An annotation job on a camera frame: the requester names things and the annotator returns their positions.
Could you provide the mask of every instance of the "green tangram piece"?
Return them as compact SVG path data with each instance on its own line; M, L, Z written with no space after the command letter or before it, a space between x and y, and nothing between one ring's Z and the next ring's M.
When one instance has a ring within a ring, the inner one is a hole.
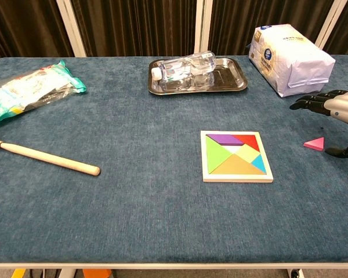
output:
M227 151L213 139L206 137L206 156L208 157L208 173L214 171L220 164L222 164L232 153Z

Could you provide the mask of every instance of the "plastic water bottle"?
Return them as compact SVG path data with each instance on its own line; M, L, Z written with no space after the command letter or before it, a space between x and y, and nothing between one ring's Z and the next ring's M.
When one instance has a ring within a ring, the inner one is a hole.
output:
M206 51L160 62L158 67L152 68L151 73L155 81L170 82L212 72L215 66L214 53Z

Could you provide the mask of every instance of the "pink triangle piece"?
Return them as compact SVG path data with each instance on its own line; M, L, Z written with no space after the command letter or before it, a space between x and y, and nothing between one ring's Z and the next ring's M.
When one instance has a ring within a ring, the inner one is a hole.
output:
M304 147L315 149L317 151L322 151L324 149L324 141L325 137L320 137L312 141L308 141L304 143Z

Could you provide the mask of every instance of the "wooden puzzle frame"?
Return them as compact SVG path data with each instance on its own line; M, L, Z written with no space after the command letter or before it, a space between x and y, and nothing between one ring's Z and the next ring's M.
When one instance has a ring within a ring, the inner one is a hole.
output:
M207 134L229 134L229 135L254 135L258 143L259 152L262 157L266 174L209 174L208 173L208 156L206 150ZM202 154L202 176L205 182L272 182L273 175L269 166L266 152L262 144L259 132L254 131L201 131L201 154Z

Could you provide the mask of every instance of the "bottle cap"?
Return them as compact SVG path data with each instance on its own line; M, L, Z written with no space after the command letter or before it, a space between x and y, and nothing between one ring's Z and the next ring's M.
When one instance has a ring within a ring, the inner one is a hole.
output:
M160 68L158 68L158 67L152 68L151 73L152 73L153 80L158 81L158 80L162 79L162 74L161 74Z

